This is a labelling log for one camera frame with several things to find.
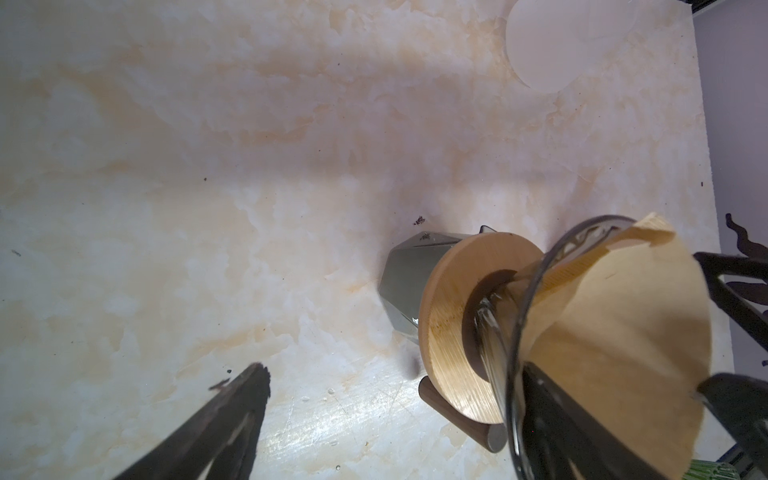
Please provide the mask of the green ribbed glass dripper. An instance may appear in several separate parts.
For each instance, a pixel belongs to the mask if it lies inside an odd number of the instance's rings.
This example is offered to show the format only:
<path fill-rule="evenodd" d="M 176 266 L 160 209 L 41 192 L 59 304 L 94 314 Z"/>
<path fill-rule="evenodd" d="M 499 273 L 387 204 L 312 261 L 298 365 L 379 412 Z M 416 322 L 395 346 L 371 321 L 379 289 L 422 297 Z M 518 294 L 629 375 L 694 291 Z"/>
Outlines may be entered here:
<path fill-rule="evenodd" d="M 692 460 L 683 480 L 740 480 L 736 468 L 727 462 Z"/>

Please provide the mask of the translucent plastic cup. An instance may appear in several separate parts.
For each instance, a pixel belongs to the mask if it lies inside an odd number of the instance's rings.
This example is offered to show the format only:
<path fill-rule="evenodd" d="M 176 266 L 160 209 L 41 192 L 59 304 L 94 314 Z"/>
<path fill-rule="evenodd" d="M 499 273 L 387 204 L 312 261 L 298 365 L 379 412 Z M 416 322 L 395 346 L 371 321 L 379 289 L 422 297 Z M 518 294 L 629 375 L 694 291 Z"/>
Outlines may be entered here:
<path fill-rule="evenodd" d="M 526 86 L 555 93 L 630 34 L 653 29 L 667 14 L 691 13 L 690 1 L 516 1 L 506 19 L 505 52 Z"/>

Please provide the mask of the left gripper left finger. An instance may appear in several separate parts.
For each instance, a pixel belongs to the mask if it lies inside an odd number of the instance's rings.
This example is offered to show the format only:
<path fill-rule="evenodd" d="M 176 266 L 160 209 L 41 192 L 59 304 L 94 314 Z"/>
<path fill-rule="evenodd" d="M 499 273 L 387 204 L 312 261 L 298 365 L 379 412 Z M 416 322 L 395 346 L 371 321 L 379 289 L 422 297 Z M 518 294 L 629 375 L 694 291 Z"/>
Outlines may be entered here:
<path fill-rule="evenodd" d="M 249 365 L 119 479 L 248 479 L 270 397 L 271 375 Z"/>

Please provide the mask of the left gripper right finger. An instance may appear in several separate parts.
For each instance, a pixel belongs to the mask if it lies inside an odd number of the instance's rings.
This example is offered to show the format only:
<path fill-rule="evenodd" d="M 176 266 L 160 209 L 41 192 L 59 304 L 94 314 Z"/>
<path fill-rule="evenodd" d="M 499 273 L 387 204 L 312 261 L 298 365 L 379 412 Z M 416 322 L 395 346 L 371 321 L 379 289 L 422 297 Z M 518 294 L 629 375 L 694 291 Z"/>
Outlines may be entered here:
<path fill-rule="evenodd" d="M 534 479 L 661 479 L 539 367 L 522 372 L 522 433 Z"/>

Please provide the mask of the wooden ring dripper holder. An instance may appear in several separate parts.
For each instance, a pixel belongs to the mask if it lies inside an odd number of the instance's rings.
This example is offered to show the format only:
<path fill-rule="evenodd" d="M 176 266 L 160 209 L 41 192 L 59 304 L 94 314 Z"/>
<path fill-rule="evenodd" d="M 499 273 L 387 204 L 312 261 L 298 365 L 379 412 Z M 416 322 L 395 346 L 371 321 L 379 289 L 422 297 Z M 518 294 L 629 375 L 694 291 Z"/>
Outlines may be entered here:
<path fill-rule="evenodd" d="M 542 257 L 543 251 L 520 235 L 476 234 L 452 246 L 426 282 L 418 341 L 427 376 L 455 410 L 473 421 L 502 422 L 473 345 L 475 311 L 483 297 Z"/>

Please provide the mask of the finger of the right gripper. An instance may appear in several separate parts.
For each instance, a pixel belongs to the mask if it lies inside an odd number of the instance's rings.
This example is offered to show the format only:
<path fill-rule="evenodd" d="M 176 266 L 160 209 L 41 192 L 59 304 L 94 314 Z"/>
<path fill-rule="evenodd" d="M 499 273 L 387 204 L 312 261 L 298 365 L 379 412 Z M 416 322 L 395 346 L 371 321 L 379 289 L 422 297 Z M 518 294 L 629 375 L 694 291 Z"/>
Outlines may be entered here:
<path fill-rule="evenodd" d="M 767 382 L 719 373 L 697 387 L 702 402 L 762 474 L 767 473 Z"/>
<path fill-rule="evenodd" d="M 693 257 L 702 269 L 711 300 L 767 350 L 767 318 L 721 279 L 735 275 L 766 281 L 767 261 L 707 252 L 697 252 Z"/>

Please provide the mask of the brown paper coffee filter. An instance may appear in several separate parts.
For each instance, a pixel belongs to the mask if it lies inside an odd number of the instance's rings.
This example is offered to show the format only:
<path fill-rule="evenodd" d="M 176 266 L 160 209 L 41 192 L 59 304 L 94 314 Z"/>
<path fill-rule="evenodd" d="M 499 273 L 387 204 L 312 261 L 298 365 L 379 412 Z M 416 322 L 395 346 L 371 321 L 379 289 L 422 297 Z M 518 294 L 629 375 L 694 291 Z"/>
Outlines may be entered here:
<path fill-rule="evenodd" d="M 522 358 L 543 370 L 668 479 L 688 470 L 710 374 L 710 299 L 675 229 L 650 214 L 548 271 L 527 317 Z"/>

